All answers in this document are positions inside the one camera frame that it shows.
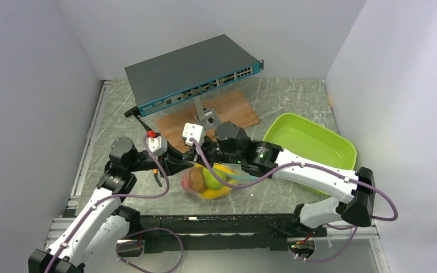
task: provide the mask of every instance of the metal stand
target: metal stand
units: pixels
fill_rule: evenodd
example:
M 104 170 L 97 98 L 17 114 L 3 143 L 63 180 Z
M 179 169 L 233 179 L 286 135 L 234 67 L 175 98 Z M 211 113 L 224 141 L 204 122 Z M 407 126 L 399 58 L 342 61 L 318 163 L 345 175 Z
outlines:
M 195 110 L 197 111 L 197 114 L 194 116 L 196 123 L 198 125 L 202 125 L 205 131 L 222 124 L 219 119 L 219 115 L 217 115 L 213 109 L 203 108 L 200 96 L 193 97 L 193 104 L 195 105 Z

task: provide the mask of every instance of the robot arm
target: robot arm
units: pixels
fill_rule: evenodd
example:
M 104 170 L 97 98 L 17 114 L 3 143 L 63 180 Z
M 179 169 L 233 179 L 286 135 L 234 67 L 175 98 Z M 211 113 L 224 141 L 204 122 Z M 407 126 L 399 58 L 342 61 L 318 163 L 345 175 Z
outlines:
M 282 147 L 251 140 L 243 128 L 231 122 L 221 124 L 215 130 L 217 142 L 204 136 L 201 126 L 185 126 L 183 137 L 196 136 L 207 159 L 212 164 L 241 164 L 243 171 L 253 176 L 263 176 L 278 166 L 296 163 L 296 166 L 281 168 L 269 178 L 293 181 L 322 191 L 331 197 L 314 204 L 300 204 L 294 210 L 293 222 L 300 228 L 313 229 L 322 224 L 344 220 L 351 225 L 366 227 L 371 225 L 374 206 L 374 192 L 353 183 L 361 181 L 374 186 L 373 172 L 361 167 L 357 172 L 333 168 L 302 158 Z M 185 155 L 189 160 L 204 164 L 196 149 Z
M 216 129 L 217 142 L 206 137 L 199 125 L 185 126 L 183 136 L 185 143 L 190 146 L 193 146 L 189 141 L 192 135 L 194 139 L 198 139 L 206 160 L 211 165 L 241 164 L 242 170 L 253 176 L 263 176 L 277 166 L 300 162 L 298 166 L 275 171 L 269 178 L 300 183 L 331 197 L 314 204 L 296 206 L 290 220 L 294 228 L 310 231 L 322 224 L 339 220 L 356 226 L 371 225 L 374 192 L 349 181 L 355 179 L 374 186 L 371 170 L 360 168 L 355 172 L 337 169 L 301 158 L 275 144 L 251 140 L 244 129 L 236 127 L 231 122 L 223 123 Z M 191 162 L 204 164 L 195 148 L 182 154 L 159 134 L 151 133 L 149 136 L 149 148 L 158 157 L 166 175 L 174 175 L 192 167 Z M 139 212 L 121 206 L 124 197 L 110 198 L 98 206 L 95 206 L 95 203 L 112 195 L 130 193 L 137 181 L 132 172 L 156 169 L 157 166 L 148 152 L 138 152 L 129 138 L 115 140 L 109 156 L 110 160 L 91 200 L 63 236 L 49 249 L 36 250 L 32 254 L 28 261 L 30 273 L 43 273 L 52 258 L 56 262 L 52 264 L 49 273 L 81 273 L 85 264 L 88 265 L 88 270 L 93 260 L 101 259 L 100 250 L 104 249 L 102 245 L 116 242 L 127 234 L 143 229 L 139 221 Z M 343 178 L 337 178 L 331 175 L 331 172 L 338 173 Z M 78 224 L 78 231 L 69 237 Z

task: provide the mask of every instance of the white wall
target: white wall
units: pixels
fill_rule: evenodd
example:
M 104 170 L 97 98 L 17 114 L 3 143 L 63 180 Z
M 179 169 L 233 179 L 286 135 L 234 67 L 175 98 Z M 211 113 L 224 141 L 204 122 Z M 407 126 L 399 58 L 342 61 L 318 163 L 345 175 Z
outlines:
M 99 80 L 53 0 L 0 0 L 0 272 L 27 272 L 65 207 Z
M 261 77 L 325 78 L 365 0 L 58 0 L 101 79 L 227 34 Z
M 378 224 L 392 272 L 437 272 L 437 1 L 368 0 L 325 86 L 341 134 L 398 206 L 397 222 Z

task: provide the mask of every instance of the green plastic tray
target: green plastic tray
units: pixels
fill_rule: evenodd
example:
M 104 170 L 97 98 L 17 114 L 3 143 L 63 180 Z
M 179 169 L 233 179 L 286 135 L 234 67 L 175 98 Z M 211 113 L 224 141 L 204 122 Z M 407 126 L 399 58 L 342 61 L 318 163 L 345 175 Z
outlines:
M 263 140 L 334 168 L 354 169 L 356 164 L 356 148 L 350 141 L 294 113 L 280 115 Z

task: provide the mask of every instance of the gray marble surface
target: gray marble surface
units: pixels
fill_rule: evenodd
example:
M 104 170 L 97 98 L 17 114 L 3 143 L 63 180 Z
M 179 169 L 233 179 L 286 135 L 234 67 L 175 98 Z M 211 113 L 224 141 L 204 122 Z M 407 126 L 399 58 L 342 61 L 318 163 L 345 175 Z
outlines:
M 202 96 L 202 100 L 240 89 L 261 123 L 246 130 L 253 139 L 262 139 L 274 120 L 283 113 L 297 113 L 328 129 L 337 131 L 331 108 L 321 80 L 276 78 L 246 78 Z M 78 205 L 80 211 L 88 202 L 103 173 L 111 143 L 118 137 L 131 138 L 142 150 L 144 129 L 134 118 L 123 113 L 135 105 L 128 80 L 114 80 L 99 126 L 98 136 Z M 156 129 L 155 119 L 192 105 L 192 100 L 146 116 L 143 120 Z M 155 195 L 158 187 L 151 171 L 136 172 L 138 182 L 132 194 Z M 167 195 L 152 200 L 127 198 L 125 205 L 142 214 L 232 214 L 232 213 L 291 213 L 300 203 L 313 203 L 325 197 L 304 189 L 290 181 L 267 179 L 253 187 L 232 190 L 229 196 L 217 200 L 202 200 L 184 191 L 180 186 L 182 174 L 170 177 L 171 189 Z

